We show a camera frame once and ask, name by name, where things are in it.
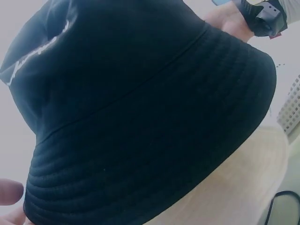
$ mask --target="black watch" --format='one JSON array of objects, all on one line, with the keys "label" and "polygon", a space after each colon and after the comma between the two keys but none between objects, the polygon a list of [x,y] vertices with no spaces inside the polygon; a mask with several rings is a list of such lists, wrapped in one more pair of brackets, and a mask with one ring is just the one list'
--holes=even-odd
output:
[{"label": "black watch", "polygon": [[247,0],[232,0],[242,13],[248,27],[257,37],[276,36],[287,29],[286,13],[278,0],[252,5]]}]

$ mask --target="finger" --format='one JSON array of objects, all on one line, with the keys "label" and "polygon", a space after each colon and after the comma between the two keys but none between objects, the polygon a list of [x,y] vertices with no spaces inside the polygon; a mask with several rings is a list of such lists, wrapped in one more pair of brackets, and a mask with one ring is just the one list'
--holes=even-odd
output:
[{"label": "finger", "polygon": [[15,211],[5,215],[3,219],[14,225],[23,225],[26,219],[23,207],[19,207]]},{"label": "finger", "polygon": [[21,183],[0,179],[0,205],[12,205],[19,201],[24,193],[24,187]]}]

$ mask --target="white background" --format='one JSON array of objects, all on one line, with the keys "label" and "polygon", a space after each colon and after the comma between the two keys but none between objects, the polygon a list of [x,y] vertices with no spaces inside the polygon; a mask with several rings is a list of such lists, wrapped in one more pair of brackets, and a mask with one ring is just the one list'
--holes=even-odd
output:
[{"label": "white background", "polygon": [[[199,16],[214,7],[210,0],[185,2]],[[43,3],[43,0],[0,1],[0,63],[19,29]],[[269,53],[276,64],[285,64],[277,72],[277,89],[271,106],[274,115],[279,111],[291,83],[300,74],[299,27],[299,24],[290,26],[283,36],[273,40],[266,37],[250,41],[253,46]],[[8,88],[0,83],[0,177],[25,184],[34,146],[34,135],[19,114]],[[0,207],[0,214],[14,207]]]}]

